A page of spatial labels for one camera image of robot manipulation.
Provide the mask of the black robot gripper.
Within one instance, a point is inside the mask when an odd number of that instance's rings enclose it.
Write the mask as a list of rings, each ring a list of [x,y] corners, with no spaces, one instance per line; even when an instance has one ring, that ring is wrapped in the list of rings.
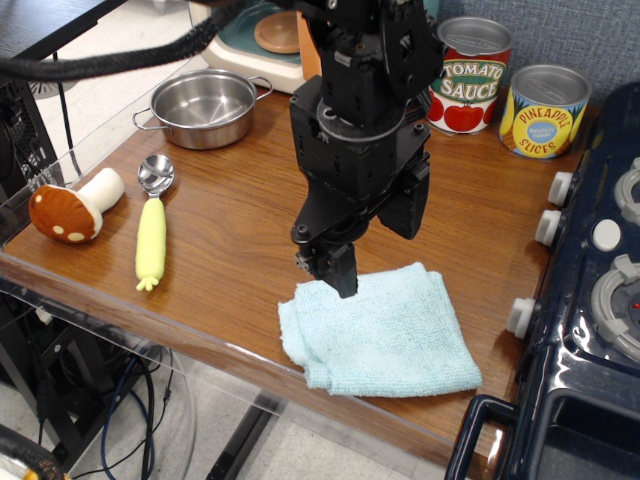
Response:
[[[298,167],[308,182],[291,238],[296,265],[337,291],[358,290],[355,248],[373,218],[412,240],[421,228],[429,194],[430,128],[388,111],[374,127],[340,118],[314,77],[290,101]]]

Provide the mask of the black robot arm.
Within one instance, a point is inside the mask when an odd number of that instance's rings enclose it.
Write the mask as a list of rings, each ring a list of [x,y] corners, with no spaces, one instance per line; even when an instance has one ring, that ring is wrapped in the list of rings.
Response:
[[[308,183],[292,227],[298,265],[343,298],[357,292],[354,244],[378,219],[406,239],[428,198],[430,129],[409,117],[442,71],[444,47],[419,1],[295,1],[321,71],[290,101]]]

